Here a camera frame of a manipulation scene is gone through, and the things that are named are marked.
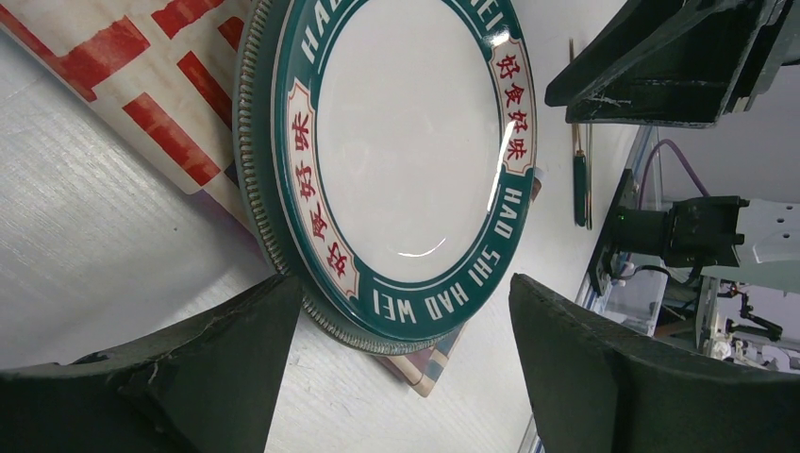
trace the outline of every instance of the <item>ridged edge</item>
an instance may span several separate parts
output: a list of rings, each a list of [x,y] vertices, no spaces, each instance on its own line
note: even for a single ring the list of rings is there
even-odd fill
[[[258,237],[261,239],[264,251],[273,263],[275,270],[280,274],[290,275],[292,271],[289,269],[284,259],[283,252],[281,252],[278,246],[277,239],[275,238],[275,234],[273,233],[270,221],[267,217],[266,209],[259,195],[254,157],[255,151],[250,134],[252,119],[250,116],[250,109],[253,105],[253,83],[256,73],[256,61],[258,60],[261,36],[266,28],[267,16],[271,8],[272,0],[257,0],[254,2],[250,23],[244,31],[241,44],[242,51],[240,54],[239,98],[237,99],[238,122],[236,128],[239,137],[238,143],[235,144],[237,145],[240,155],[239,162],[241,164],[239,171],[241,172],[241,180],[243,182],[242,187],[243,193],[245,194],[245,205],[250,209]],[[440,339],[447,336],[447,334],[444,334],[441,337],[417,343],[399,343],[391,340],[380,343],[359,337],[358,335],[337,327],[324,313],[319,311],[314,305],[313,300],[307,295],[303,296],[303,309],[328,336],[349,347],[369,354],[382,356],[410,354],[431,347]]]

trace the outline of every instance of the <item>white tabletop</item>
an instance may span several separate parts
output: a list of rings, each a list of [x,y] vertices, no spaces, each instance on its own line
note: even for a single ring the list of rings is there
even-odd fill
[[[511,273],[575,297],[636,128],[594,128],[594,231],[572,215],[570,128],[547,83],[623,0],[515,1],[547,173],[518,253],[421,398],[301,319],[269,452],[516,451],[530,415],[508,318]],[[242,228],[155,172],[0,37],[0,368],[66,363],[207,310],[272,270]]]

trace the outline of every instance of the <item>green-rimmed plate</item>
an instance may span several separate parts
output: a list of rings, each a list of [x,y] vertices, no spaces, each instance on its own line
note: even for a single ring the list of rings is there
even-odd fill
[[[509,0],[255,0],[240,54],[242,190],[312,318],[379,354],[466,322],[508,268],[533,186]]]

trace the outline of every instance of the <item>red chinese character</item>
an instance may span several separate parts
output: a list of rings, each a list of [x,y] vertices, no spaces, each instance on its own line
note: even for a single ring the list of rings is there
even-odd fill
[[[323,220],[323,208],[320,206],[320,202],[317,202],[317,211],[314,212],[313,210],[309,211],[311,213],[311,228],[314,230],[314,236],[325,240],[325,234],[323,234],[323,230],[327,229],[327,223]]]
[[[506,55],[504,59],[497,63],[497,67],[500,68],[500,78],[508,78],[520,72],[520,65],[517,64],[516,55]]]
[[[523,100],[524,92],[524,88],[518,87],[516,83],[511,83],[511,89],[506,90],[506,108],[511,107],[511,102],[520,105],[520,101]]]
[[[300,196],[308,201],[310,196],[317,193],[314,186],[311,185],[311,167],[303,165],[303,161],[300,160],[300,166],[294,167],[294,174],[297,176],[297,181],[300,182]]]
[[[343,276],[347,257],[342,256],[342,252],[339,250],[339,243],[333,243],[333,245],[327,248],[327,251],[330,252],[330,255],[327,257],[327,265],[336,271],[336,275],[339,277]]]
[[[298,112],[294,115],[294,122],[292,123],[292,130],[294,131],[294,147],[297,151],[305,151],[308,149],[308,115],[303,119],[302,113]]]
[[[522,156],[527,153],[525,149],[525,140],[523,139],[513,139],[508,142],[508,158],[514,158],[514,160],[519,160]]]
[[[527,130],[527,113],[517,110],[509,113],[508,117],[514,120],[514,133],[519,134],[521,130]]]

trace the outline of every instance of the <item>plate center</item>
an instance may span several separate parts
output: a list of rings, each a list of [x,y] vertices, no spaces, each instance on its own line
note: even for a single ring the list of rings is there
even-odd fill
[[[334,42],[318,162],[343,238],[401,282],[437,277],[486,220],[500,132],[492,77],[442,0],[372,0]]]

